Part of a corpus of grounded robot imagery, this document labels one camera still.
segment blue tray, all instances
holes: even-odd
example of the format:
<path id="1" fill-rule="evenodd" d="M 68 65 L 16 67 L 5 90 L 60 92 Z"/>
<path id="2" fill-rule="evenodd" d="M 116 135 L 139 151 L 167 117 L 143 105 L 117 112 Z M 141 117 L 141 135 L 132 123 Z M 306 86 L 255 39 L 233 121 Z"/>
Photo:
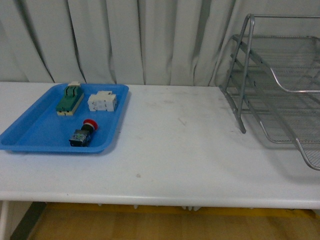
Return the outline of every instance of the blue tray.
<path id="1" fill-rule="evenodd" d="M 84 98 L 72 116 L 58 116 L 56 105 L 64 95 L 67 84 L 50 88 L 7 130 L 0 135 L 0 149 L 17 152 L 42 153 L 100 153 L 111 142 L 129 91 L 120 84 L 82 84 Z M 98 91 L 112 91 L 116 94 L 115 111 L 90 111 L 88 99 Z M 69 139 L 80 129 L 85 119 L 98 124 L 87 147 L 70 146 Z"/>

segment wire mesh shelf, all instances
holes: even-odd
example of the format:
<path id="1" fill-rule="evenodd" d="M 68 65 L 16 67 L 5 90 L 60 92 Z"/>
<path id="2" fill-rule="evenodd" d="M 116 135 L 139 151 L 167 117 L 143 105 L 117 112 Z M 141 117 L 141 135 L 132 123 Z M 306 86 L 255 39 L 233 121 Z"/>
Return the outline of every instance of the wire mesh shelf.
<path id="1" fill-rule="evenodd" d="M 291 143 L 320 171 L 320 40 L 310 36 L 256 36 L 255 18 L 315 18 L 249 14 L 221 91 L 243 133 L 243 103 L 274 143 Z M 249 35 L 244 36 L 248 21 Z"/>

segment curtain fold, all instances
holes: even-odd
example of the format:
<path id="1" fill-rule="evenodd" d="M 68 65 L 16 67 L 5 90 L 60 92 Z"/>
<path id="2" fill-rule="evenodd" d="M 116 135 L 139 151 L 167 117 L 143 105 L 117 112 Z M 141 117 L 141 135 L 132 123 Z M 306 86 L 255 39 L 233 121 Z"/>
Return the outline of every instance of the curtain fold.
<path id="1" fill-rule="evenodd" d="M 22 10 L 18 3 L 13 0 L 0 1 L 0 21 L 4 29 L 6 41 L 12 49 L 11 58 L 16 59 L 16 63 L 29 82 L 52 83 L 52 78 L 48 73 L 41 56 L 31 38 L 23 18 Z M 21 81 L 15 74 L 9 75 L 9 72 L 3 69 L 6 74 L 0 72 L 0 79 L 4 81 Z"/>
<path id="2" fill-rule="evenodd" d="M 320 15 L 318 0 L 0 0 L 0 81 L 218 86 L 248 13 Z M 259 19 L 314 35 L 319 20 Z"/>
<path id="3" fill-rule="evenodd" d="M 110 30 L 105 0 L 69 0 L 68 6 L 86 82 L 114 84 Z"/>

